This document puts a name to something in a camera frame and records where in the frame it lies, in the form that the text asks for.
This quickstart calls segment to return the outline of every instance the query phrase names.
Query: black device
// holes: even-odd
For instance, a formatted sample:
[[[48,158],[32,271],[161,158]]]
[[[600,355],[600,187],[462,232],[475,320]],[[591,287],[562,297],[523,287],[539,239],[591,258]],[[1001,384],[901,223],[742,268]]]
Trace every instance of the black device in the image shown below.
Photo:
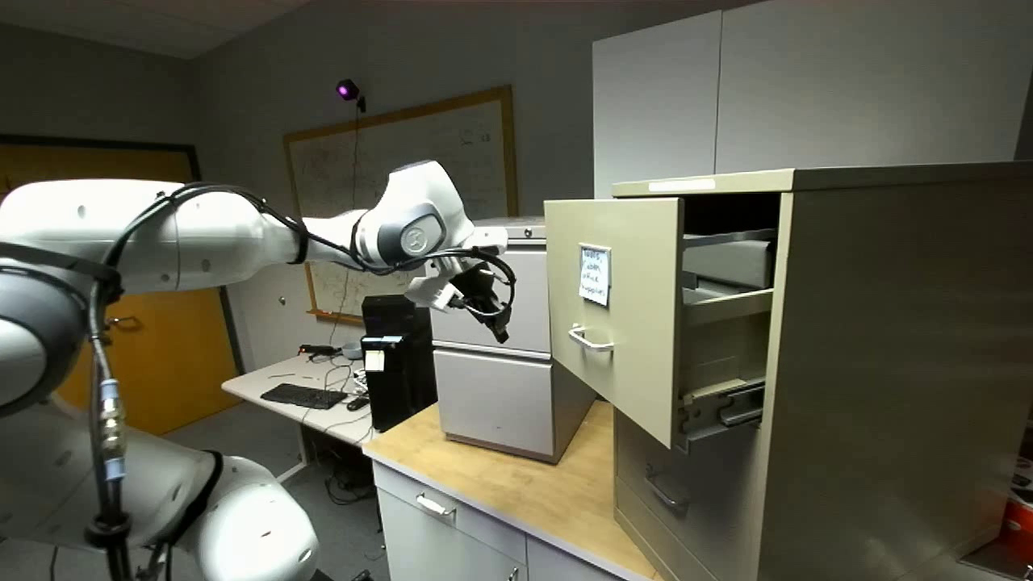
[[[278,384],[278,387],[265,391],[261,400],[329,410],[329,407],[342,403],[345,394],[342,391],[303,387],[303,384]]]
[[[362,300],[362,365],[378,433],[436,403],[429,313],[400,294]]]

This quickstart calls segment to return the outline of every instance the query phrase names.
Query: beige filing cabinet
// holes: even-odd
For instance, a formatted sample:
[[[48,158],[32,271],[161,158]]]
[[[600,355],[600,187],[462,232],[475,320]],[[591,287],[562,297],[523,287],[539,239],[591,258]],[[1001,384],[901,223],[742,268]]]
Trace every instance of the beige filing cabinet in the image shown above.
[[[671,578],[972,578],[1033,394],[1033,168],[749,171],[549,200],[552,355]]]

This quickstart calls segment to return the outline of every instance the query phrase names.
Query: bulletin board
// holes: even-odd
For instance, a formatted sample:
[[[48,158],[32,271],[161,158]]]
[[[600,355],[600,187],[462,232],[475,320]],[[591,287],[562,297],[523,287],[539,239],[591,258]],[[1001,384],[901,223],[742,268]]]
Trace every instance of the bulletin board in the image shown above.
[[[513,87],[284,136],[300,216],[371,210],[394,168],[436,158],[471,219],[517,216]],[[310,313],[362,326],[362,300],[404,294],[420,271],[368,274],[310,261]]]

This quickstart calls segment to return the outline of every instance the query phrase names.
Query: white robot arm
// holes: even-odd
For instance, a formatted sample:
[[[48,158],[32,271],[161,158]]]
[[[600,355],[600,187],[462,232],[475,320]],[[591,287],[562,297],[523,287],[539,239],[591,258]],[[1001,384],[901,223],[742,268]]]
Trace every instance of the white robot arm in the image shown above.
[[[329,219],[291,219],[226,187],[171,181],[13,190],[0,207],[0,536],[74,542],[90,529],[113,578],[129,575],[126,545],[171,539],[194,549],[210,578],[307,578],[316,536],[265,468],[119,429],[103,307],[119,294],[220,287],[268,265],[329,258],[352,271],[426,268],[413,278],[416,303],[465,307],[504,339],[517,284],[497,258],[504,242],[465,216],[436,161],[394,171],[374,210]],[[494,297],[494,278],[510,278],[510,300]],[[84,339],[103,378],[90,423],[48,400]]]

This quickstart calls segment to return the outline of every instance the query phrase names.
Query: ceiling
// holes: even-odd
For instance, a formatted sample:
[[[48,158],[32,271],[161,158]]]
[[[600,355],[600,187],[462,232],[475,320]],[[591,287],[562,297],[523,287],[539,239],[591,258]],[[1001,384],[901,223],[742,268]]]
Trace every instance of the ceiling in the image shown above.
[[[197,58],[307,0],[0,0],[0,23],[103,45]]]

